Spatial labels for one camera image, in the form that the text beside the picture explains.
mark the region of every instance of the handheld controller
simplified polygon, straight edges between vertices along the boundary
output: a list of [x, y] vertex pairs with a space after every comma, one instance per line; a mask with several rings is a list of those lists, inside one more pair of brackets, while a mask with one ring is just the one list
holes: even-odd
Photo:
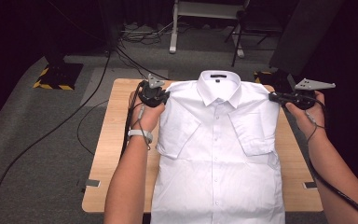
[[335, 88], [336, 84], [324, 83], [319, 81], [313, 81], [309, 79], [303, 79], [294, 87], [292, 93], [280, 93], [273, 91], [268, 95], [270, 101], [285, 105], [286, 103], [292, 103], [302, 110], [307, 110], [315, 105], [315, 91], [321, 89]]
[[143, 80], [140, 83], [142, 91], [138, 93], [142, 103], [150, 107], [156, 107], [161, 103], [166, 104], [170, 93], [161, 88], [165, 83], [149, 74], [148, 81]]

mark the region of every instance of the hand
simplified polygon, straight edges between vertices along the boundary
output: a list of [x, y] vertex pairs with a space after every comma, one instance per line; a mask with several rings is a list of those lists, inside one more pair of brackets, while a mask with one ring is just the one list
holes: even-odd
[[[320, 101], [322, 104], [324, 104], [324, 95], [316, 91], [316, 99]], [[313, 117], [313, 119], [316, 121], [316, 124], [318, 126], [324, 127], [324, 112], [322, 110], [322, 107], [319, 104], [315, 104], [313, 107], [311, 107], [308, 110], [302, 110], [299, 109], [297, 106], [295, 106], [292, 103], [287, 103], [286, 108], [289, 110], [289, 112], [296, 118], [297, 126], [305, 134], [307, 139], [310, 139], [312, 136], [312, 133], [315, 131], [315, 124], [310, 121], [309, 117], [306, 114], [306, 111]], [[325, 131], [323, 128], [317, 128], [317, 132], [320, 130], [323, 130], [323, 133], [325, 134]]]
[[141, 130], [142, 126], [144, 131], [151, 133], [156, 128], [159, 115], [164, 111], [165, 106], [164, 104], [158, 105], [156, 107], [149, 107], [145, 105], [144, 113], [141, 119], [138, 121], [139, 113], [144, 104], [142, 103], [141, 99], [139, 99], [138, 94], [135, 94], [135, 91], [133, 91], [130, 95], [129, 107], [131, 106], [133, 97], [136, 97], [136, 99], [134, 104], [135, 108], [133, 109], [131, 118], [131, 128], [133, 130]]

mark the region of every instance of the short-sleeved shirt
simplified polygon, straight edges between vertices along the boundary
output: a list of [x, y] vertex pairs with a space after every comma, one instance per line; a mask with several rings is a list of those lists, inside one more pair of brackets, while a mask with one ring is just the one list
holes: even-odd
[[269, 91], [226, 71], [167, 91], [151, 222], [284, 223], [279, 105]]

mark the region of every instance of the forearm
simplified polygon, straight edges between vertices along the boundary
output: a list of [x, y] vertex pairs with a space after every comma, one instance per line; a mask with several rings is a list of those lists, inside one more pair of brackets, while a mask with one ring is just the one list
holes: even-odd
[[[324, 130], [318, 129], [312, 136], [309, 152], [310, 160], [319, 175], [358, 203], [358, 179], [327, 139]], [[330, 223], [358, 223], [358, 212], [320, 181], [317, 184]]]
[[133, 136], [106, 195], [104, 223], [142, 223], [145, 205], [147, 144]]

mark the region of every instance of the person's arm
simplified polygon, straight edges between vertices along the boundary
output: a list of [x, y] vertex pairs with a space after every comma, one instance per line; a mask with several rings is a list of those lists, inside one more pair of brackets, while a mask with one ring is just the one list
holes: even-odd
[[[324, 104], [324, 96], [316, 91], [316, 99]], [[310, 160], [319, 175], [330, 185], [352, 198], [358, 203], [358, 178], [353, 174], [346, 162], [338, 154], [327, 138], [324, 127], [324, 112], [319, 104], [307, 110], [316, 124], [306, 115], [306, 111], [291, 103], [286, 108], [296, 118], [299, 129], [309, 139]], [[348, 203], [328, 189], [320, 181], [316, 181], [321, 195], [324, 212], [329, 223], [358, 223], [358, 212]]]
[[[135, 105], [141, 101], [137, 97]], [[142, 105], [134, 108], [131, 128], [152, 132], [158, 123], [164, 105], [155, 108], [145, 106], [137, 121]], [[143, 136], [131, 137], [126, 150], [113, 174], [106, 195], [103, 223], [142, 223], [145, 205], [145, 180], [148, 145]]]

